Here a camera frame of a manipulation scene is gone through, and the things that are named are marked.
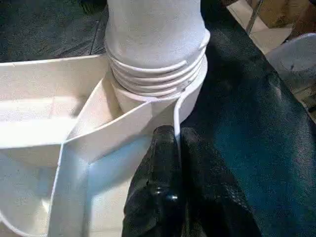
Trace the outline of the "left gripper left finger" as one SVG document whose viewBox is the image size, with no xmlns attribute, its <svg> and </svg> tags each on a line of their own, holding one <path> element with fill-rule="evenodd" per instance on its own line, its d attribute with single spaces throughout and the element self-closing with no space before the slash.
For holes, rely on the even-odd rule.
<svg viewBox="0 0 316 237">
<path fill-rule="evenodd" d="M 174 128 L 156 128 L 128 189 L 123 237 L 179 237 L 184 223 L 181 160 Z"/>
</svg>

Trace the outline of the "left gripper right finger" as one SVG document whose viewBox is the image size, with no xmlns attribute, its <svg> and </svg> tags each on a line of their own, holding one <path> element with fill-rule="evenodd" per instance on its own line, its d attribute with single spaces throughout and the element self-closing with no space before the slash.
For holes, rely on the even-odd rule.
<svg viewBox="0 0 316 237">
<path fill-rule="evenodd" d="M 260 237 L 251 207 L 221 154 L 193 128 L 181 130 L 190 230 L 199 237 Z"/>
</svg>

